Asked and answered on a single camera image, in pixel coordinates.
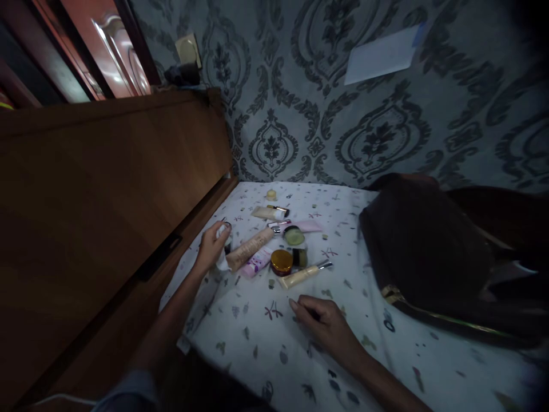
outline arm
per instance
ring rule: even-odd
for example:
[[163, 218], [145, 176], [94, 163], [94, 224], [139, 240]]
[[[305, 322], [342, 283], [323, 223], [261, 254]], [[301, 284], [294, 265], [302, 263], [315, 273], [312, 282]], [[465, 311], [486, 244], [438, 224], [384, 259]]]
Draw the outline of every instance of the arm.
[[204, 276], [216, 262], [229, 237], [231, 227], [225, 224], [227, 229], [216, 239], [216, 232], [223, 224], [225, 223], [218, 221], [204, 232], [193, 268], [141, 341], [130, 360], [130, 370], [148, 370], [153, 376], [158, 373], [165, 354], [181, 335]]
[[301, 295], [290, 299], [298, 320], [319, 343], [390, 412], [430, 412], [416, 395], [400, 383], [381, 363], [368, 355], [356, 339], [334, 301]]

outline cosmetic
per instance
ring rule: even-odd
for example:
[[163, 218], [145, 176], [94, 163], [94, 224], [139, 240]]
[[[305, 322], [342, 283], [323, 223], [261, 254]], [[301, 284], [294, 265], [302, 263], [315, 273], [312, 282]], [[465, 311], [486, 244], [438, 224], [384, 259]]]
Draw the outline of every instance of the cosmetic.
[[303, 269], [303, 270], [300, 270], [299, 272], [295, 272], [291, 275], [285, 276], [283, 278], [279, 278], [279, 282], [284, 289], [288, 290], [294, 287], [295, 285], [309, 279], [310, 277], [315, 276], [322, 269], [325, 269], [330, 266], [333, 266], [332, 262], [326, 259], [320, 263], [317, 263], [316, 265], [309, 266], [307, 269]]
[[299, 227], [291, 225], [284, 229], [284, 240], [290, 246], [296, 246], [303, 243], [303, 241], [305, 240], [305, 236], [303, 235]]
[[240, 273], [245, 278], [251, 279], [270, 262], [273, 249], [263, 246], [240, 268]]
[[293, 265], [297, 267], [307, 267], [307, 250], [292, 249]]
[[[221, 226], [216, 232], [217, 238], [219, 238], [219, 236], [223, 233], [223, 231], [227, 229], [227, 225], [230, 226], [229, 222], [224, 222], [224, 223], [225, 224], [223, 226]], [[227, 237], [227, 240], [225, 241], [225, 245], [223, 247], [226, 255], [228, 255], [230, 253], [230, 244], [231, 244], [232, 241], [233, 241], [233, 234], [230, 233], [229, 237]]]
[[274, 190], [267, 191], [267, 200], [276, 201], [276, 192]]
[[283, 230], [283, 225], [287, 225], [287, 224], [291, 224], [291, 223], [292, 223], [291, 220], [286, 219], [286, 220], [283, 220], [283, 221], [267, 223], [267, 227], [280, 226], [280, 229]]
[[267, 207], [271, 209], [282, 210], [284, 212], [284, 217], [288, 217], [290, 215], [290, 209], [286, 209], [280, 206], [272, 206], [272, 205], [267, 205]]
[[252, 216], [260, 217], [262, 219], [282, 220], [284, 219], [284, 211], [268, 207], [265, 208], [263, 206], [257, 206], [253, 210]]
[[266, 227], [256, 233], [250, 240], [242, 243], [238, 248], [226, 256], [227, 265], [235, 273], [242, 267], [259, 249], [267, 244], [275, 235], [280, 234], [280, 227]]
[[283, 249], [275, 250], [270, 256], [270, 266], [277, 276], [289, 275], [292, 270], [292, 264], [293, 256]]
[[279, 223], [279, 226], [282, 230], [284, 230], [287, 227], [285, 226], [287, 224], [286, 222], [299, 227], [299, 230], [301, 230], [302, 233], [322, 231], [322, 226], [316, 220], [303, 220], [303, 221], [293, 222], [293, 223], [291, 220], [290, 221], [285, 220]]

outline hand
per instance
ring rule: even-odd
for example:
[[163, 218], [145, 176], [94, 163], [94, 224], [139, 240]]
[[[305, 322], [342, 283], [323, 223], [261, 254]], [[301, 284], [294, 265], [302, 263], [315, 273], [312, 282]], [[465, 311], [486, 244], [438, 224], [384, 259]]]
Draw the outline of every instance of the hand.
[[290, 299], [290, 306], [320, 346], [349, 372], [353, 373], [358, 361], [369, 356], [334, 301], [301, 295], [297, 302]]
[[[222, 231], [219, 238], [217, 238], [217, 230], [223, 225], [226, 226], [226, 229]], [[208, 269], [210, 269], [210, 267], [217, 262], [217, 259], [221, 254], [221, 250], [225, 246], [225, 241], [229, 237], [230, 230], [230, 224], [218, 220], [212, 227], [204, 232], [193, 269], [203, 275], [206, 274]]]

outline sleeve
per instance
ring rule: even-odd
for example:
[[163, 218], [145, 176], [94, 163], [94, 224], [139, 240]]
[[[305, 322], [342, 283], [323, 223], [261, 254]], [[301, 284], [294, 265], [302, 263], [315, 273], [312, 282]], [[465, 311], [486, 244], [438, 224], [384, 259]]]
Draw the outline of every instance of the sleeve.
[[91, 412], [153, 412], [159, 409], [159, 404], [150, 372], [133, 370]]

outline green jar lid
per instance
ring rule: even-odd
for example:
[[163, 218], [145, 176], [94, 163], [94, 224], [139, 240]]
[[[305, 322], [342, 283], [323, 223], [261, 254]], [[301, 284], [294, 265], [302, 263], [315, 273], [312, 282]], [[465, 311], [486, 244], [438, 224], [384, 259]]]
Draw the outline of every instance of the green jar lid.
[[292, 225], [284, 229], [284, 239], [290, 246], [296, 246], [303, 243], [305, 236], [298, 226]]

